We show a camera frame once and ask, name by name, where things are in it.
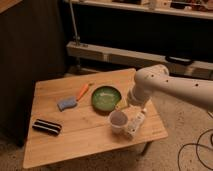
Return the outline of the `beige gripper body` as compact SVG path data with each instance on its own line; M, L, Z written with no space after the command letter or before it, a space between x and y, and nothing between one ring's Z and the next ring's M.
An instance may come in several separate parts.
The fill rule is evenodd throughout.
M145 107L149 99L150 93L138 87L133 87L127 94L128 103L133 106L140 106L141 108Z

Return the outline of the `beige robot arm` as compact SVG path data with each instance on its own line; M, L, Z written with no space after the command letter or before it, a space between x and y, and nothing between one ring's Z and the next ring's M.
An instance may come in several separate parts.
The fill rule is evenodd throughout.
M213 81L172 77L168 68L161 64L135 73L134 86L128 92L127 101L144 108L155 91L213 112Z

